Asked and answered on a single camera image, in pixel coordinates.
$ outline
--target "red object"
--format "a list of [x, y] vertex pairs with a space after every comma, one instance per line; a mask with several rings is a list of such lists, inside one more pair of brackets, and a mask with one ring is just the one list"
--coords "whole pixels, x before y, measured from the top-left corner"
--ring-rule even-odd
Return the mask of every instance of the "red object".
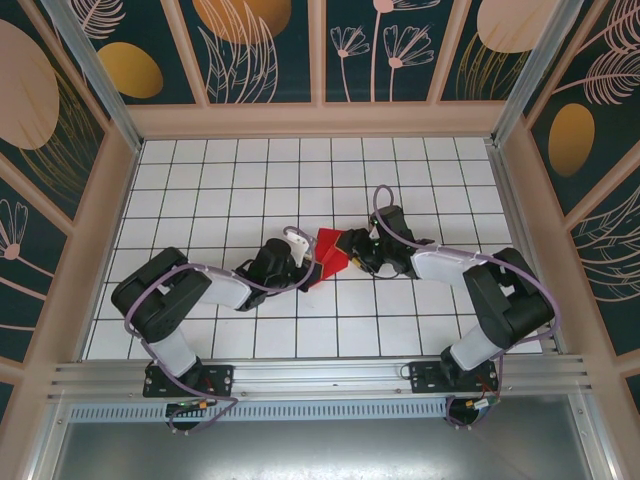
[[320, 228], [316, 245], [316, 261], [322, 265], [320, 280], [329, 278], [349, 266], [347, 255], [336, 248], [336, 242], [343, 230]]

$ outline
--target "cable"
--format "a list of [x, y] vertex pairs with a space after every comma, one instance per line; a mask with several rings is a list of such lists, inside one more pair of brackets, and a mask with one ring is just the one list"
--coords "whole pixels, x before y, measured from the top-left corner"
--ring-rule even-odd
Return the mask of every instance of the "cable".
[[[458, 250], [458, 249], [450, 248], [450, 247], [436, 246], [436, 245], [433, 245], [433, 244], [421, 245], [419, 243], [410, 242], [407, 239], [401, 237], [396, 232], [391, 230], [391, 228], [382, 220], [382, 216], [380, 215], [380, 211], [378, 209], [378, 195], [380, 194], [381, 190], [386, 190], [389, 193], [389, 197], [390, 197], [389, 205], [393, 205], [393, 203], [394, 203], [395, 197], [393, 195], [393, 191], [387, 185], [379, 185], [378, 187], [376, 187], [375, 191], [373, 192], [373, 213], [374, 213], [374, 215], [376, 217], [376, 220], [378, 221], [378, 224], [389, 235], [391, 235], [392, 238], [394, 238], [398, 242], [400, 242], [400, 243], [402, 243], [404, 245], [407, 245], [409, 247], [415, 248], [416, 250], [426, 250], [426, 251], [431, 251], [431, 252], [440, 251], [440, 252], [449, 253], [451, 255], [454, 255], [454, 256], [457, 256], [457, 257], [460, 257], [460, 258], [464, 258], [464, 259], [476, 258], [478, 260], [483, 260], [485, 262], [494, 263], [494, 264], [496, 264], [496, 265], [498, 265], [498, 266], [500, 266], [502, 268], [505, 268], [507, 270], [511, 270], [516, 275], [518, 275], [521, 278], [527, 280], [534, 287], [536, 287], [538, 289], [538, 291], [542, 295], [544, 295], [544, 297], [549, 301], [549, 304], [551, 305], [551, 308], [553, 309], [553, 313], [554, 313], [554, 317], [555, 317], [555, 321], [553, 322], [553, 325], [551, 325], [551, 328], [549, 328], [549, 330], [547, 330], [546, 332], [534, 335], [533, 337], [525, 337], [522, 340], [520, 340], [519, 342], [516, 342], [515, 344], [513, 344], [511, 347], [509, 347], [507, 349], [504, 349], [504, 350], [498, 352], [493, 357], [491, 357], [490, 360], [498, 360], [499, 361], [500, 371], [498, 372], [498, 389], [496, 391], [496, 396], [499, 397], [500, 396], [500, 389], [502, 387], [502, 370], [503, 370], [504, 354], [508, 350], [511, 350], [513, 347], [515, 347], [517, 345], [521, 345], [521, 344], [527, 343], [527, 342], [533, 342], [533, 341], [536, 341], [536, 340], [541, 340], [543, 338], [552, 337], [558, 331], [558, 328], [560, 328], [560, 325], [562, 324], [562, 313], [560, 312], [560, 306], [558, 305], [558, 302], [556, 302], [556, 299], [553, 298], [553, 295], [551, 294], [551, 292], [544, 285], [542, 285], [542, 283], [540, 283], [537, 278], [533, 277], [532, 275], [530, 275], [529, 273], [525, 272], [521, 268], [518, 268], [515, 265], [511, 265], [510, 263], [505, 262], [503, 260], [500, 260], [499, 258], [492, 257], [491, 255], [484, 255], [482, 253], [471, 253], [471, 252], [466, 252], [464, 250]], [[449, 414], [449, 411], [451, 409], [451, 405], [452, 405], [454, 399], [455, 399], [455, 396], [450, 396], [450, 397], [447, 398], [447, 405], [446, 405], [446, 410], [445, 410], [445, 420], [447, 421], [447, 423], [449, 423], [449, 425], [452, 425], [452, 426], [458, 426], [458, 427], [464, 426], [464, 424], [462, 424], [462, 422], [460, 422], [460, 421], [456, 420], [455, 418], [451, 417], [451, 415]], [[487, 410], [487, 412], [482, 417], [480, 417], [478, 420], [473, 422], [472, 425], [477, 425], [480, 421], [482, 421], [484, 418], [486, 418], [487, 414], [489, 413], [489, 410], [491, 410], [491, 408], [489, 408]]]
[[[311, 237], [310, 235], [307, 235], [305, 232], [300, 230], [298, 227], [288, 226], [288, 227], [285, 227], [282, 230], [282, 232], [283, 232], [283, 234], [285, 236], [289, 231], [294, 231], [296, 234], [298, 234], [299, 236], [304, 238], [308, 242], [309, 250], [311, 251], [311, 264], [309, 265], [309, 269], [308, 269], [307, 273], [304, 275], [304, 277], [302, 277], [302, 279], [299, 282], [297, 282], [297, 283], [295, 283], [293, 285], [290, 285], [290, 286], [288, 286], [286, 288], [265, 287], [265, 286], [260, 285], [258, 283], [255, 283], [255, 282], [252, 282], [250, 280], [247, 280], [246, 278], [241, 277], [240, 275], [238, 275], [235, 272], [229, 272], [228, 270], [223, 270], [223, 269], [221, 269], [219, 267], [203, 265], [203, 264], [200, 264], [200, 263], [187, 263], [187, 264], [184, 264], [184, 265], [180, 265], [180, 266], [174, 268], [173, 270], [168, 271], [164, 275], [161, 275], [160, 278], [158, 278], [149, 287], [147, 287], [147, 289], [144, 292], [142, 292], [142, 295], [140, 295], [136, 299], [136, 301], [133, 302], [133, 305], [131, 305], [131, 308], [129, 308], [129, 310], [127, 311], [127, 314], [125, 315], [125, 318], [124, 318], [124, 329], [128, 333], [133, 335], [134, 337], [140, 339], [140, 343], [142, 345], [142, 348], [145, 349], [145, 351], [149, 354], [149, 356], [153, 360], [153, 363], [158, 365], [158, 367], [160, 367], [160, 370], [162, 371], [162, 373], [164, 373], [165, 376], [169, 380], [171, 380], [180, 389], [182, 389], [185, 392], [190, 393], [190, 394], [192, 394], [192, 395], [194, 395], [196, 397], [204, 398], [204, 399], [207, 399], [207, 400], [214, 400], [216, 402], [220, 402], [220, 401], [230, 402], [229, 405], [227, 405], [225, 408], [223, 408], [216, 416], [214, 416], [210, 420], [207, 420], [206, 422], [199, 423], [194, 428], [192, 428], [190, 431], [185, 431], [185, 433], [184, 433], [185, 435], [189, 435], [189, 432], [196, 433], [198, 431], [204, 430], [205, 428], [213, 425], [220, 417], [225, 415], [229, 410], [231, 410], [233, 407], [236, 406], [236, 404], [238, 403], [238, 399], [235, 398], [235, 397], [220, 397], [220, 396], [217, 396], [217, 395], [211, 395], [209, 393], [200, 392], [200, 391], [195, 390], [195, 389], [193, 389], [191, 387], [188, 387], [187, 385], [182, 383], [180, 380], [178, 380], [176, 377], [174, 377], [173, 374], [167, 370], [165, 365], [160, 361], [160, 359], [153, 352], [153, 350], [151, 350], [151, 348], [149, 347], [149, 344], [146, 342], [146, 340], [144, 338], [142, 338], [142, 335], [140, 335], [140, 333], [138, 333], [135, 329], [132, 328], [131, 320], [133, 318], [133, 315], [138, 310], [140, 305], [147, 299], [147, 297], [149, 295], [151, 295], [151, 293], [153, 291], [155, 291], [156, 288], [158, 288], [160, 285], [162, 285], [164, 282], [166, 282], [169, 278], [171, 278], [171, 277], [173, 277], [173, 276], [177, 275], [178, 273], [183, 272], [185, 270], [197, 270], [197, 271], [202, 271], [202, 272], [215, 272], [215, 273], [227, 276], [227, 277], [237, 278], [239, 281], [241, 281], [242, 283], [248, 285], [249, 287], [253, 287], [253, 288], [256, 288], [258, 290], [262, 290], [264, 292], [283, 293], [283, 292], [288, 292], [290, 290], [297, 289], [298, 287], [303, 285], [309, 279], [311, 274], [313, 273], [313, 270], [314, 270], [314, 267], [315, 267], [315, 264], [316, 264], [316, 255], [315, 255], [316, 240], [313, 237]], [[176, 410], [171, 415], [171, 417], [169, 418], [169, 426], [171, 427], [171, 430], [172, 430], [173, 433], [177, 432], [177, 429], [174, 426], [173, 420], [175, 419], [176, 415], [178, 415], [178, 414], [180, 414], [180, 413], [182, 413], [184, 411], [185, 411], [184, 409]]]

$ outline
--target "white grid floor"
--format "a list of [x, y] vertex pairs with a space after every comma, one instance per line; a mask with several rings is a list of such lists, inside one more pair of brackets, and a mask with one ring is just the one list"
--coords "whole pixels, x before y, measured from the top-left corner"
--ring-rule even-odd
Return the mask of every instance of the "white grid floor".
[[[381, 183], [392, 186], [416, 238], [485, 253], [511, 244], [479, 138], [146, 142], [84, 357], [148, 358], [110, 296], [161, 249], [235, 268], [287, 225], [312, 235], [365, 227]], [[378, 357], [440, 354], [476, 323], [466, 291], [407, 278], [381, 284], [350, 266], [251, 312], [198, 304], [182, 329], [202, 358]], [[541, 349], [534, 342], [514, 352]]]

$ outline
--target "black mounting bracket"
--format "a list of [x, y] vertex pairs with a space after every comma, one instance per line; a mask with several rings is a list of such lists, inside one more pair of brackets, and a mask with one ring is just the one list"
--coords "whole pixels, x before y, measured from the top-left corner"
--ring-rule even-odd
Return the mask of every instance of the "black mounting bracket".
[[411, 362], [402, 370], [400, 373], [405, 375], [404, 378], [407, 378], [408, 374], [413, 393], [482, 393], [483, 382], [494, 391], [498, 389], [498, 375], [493, 362], [480, 364], [471, 374], [458, 378], [453, 385], [442, 373], [438, 360]]
[[[233, 387], [233, 365], [204, 365], [194, 389], [218, 397], [230, 397]], [[144, 370], [145, 398], [194, 397], [169, 380], [157, 365], [150, 364]]]

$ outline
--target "flower illustration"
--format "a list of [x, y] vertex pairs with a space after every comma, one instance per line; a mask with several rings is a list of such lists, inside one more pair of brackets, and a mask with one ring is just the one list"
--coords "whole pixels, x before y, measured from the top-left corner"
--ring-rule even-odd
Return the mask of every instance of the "flower illustration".
[[331, 29], [331, 41], [333, 42], [333, 46], [336, 47], [336, 52], [338, 52], [338, 56], [340, 57], [344, 93], [347, 96], [347, 102], [351, 102], [349, 88], [347, 87], [347, 76], [344, 71], [344, 59], [367, 53], [369, 51], [369, 44], [365, 43], [362, 27], [347, 27], [344, 29], [344, 32], [342, 32], [340, 27], [334, 27]]
[[384, 29], [384, 48], [391, 67], [389, 81], [389, 101], [393, 101], [393, 79], [395, 71], [402, 67], [413, 67], [433, 61], [433, 50], [427, 50], [431, 45], [428, 32], [429, 26], [422, 29], [407, 27], [398, 37], [398, 26]]
[[394, 10], [422, 10], [435, 7], [440, 0], [373, 0], [373, 6], [379, 13], [391, 13]]
[[6, 199], [0, 200], [0, 258], [15, 260], [20, 256], [20, 243], [27, 228], [29, 210], [20, 202], [15, 213]]

